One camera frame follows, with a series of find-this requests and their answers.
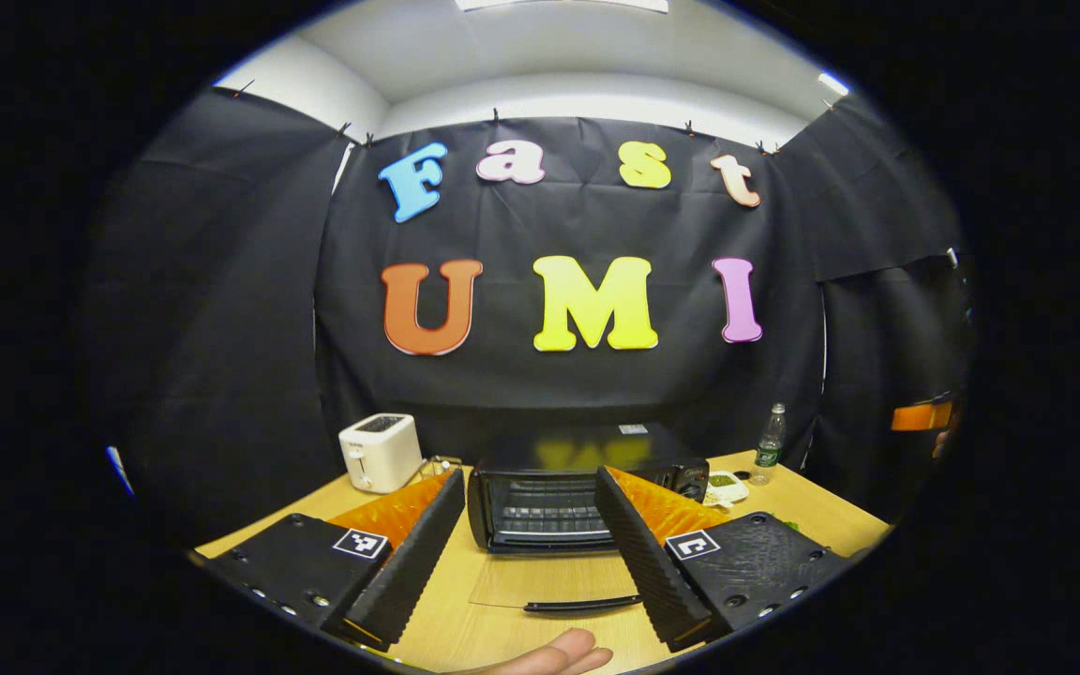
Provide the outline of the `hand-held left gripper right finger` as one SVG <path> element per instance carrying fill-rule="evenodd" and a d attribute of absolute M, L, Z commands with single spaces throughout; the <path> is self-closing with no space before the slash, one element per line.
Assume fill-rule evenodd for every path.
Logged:
<path fill-rule="evenodd" d="M 770 623 L 854 564 L 771 513 L 725 518 L 609 465 L 595 483 L 600 517 L 672 651 Z"/>

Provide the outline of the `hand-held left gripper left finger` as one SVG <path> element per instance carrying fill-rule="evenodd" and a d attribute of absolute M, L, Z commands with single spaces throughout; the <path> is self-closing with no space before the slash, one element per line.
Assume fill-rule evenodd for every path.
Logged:
<path fill-rule="evenodd" d="M 459 467 L 387 495 L 339 477 L 188 556 L 279 618 L 386 651 L 406 631 L 464 508 Z"/>

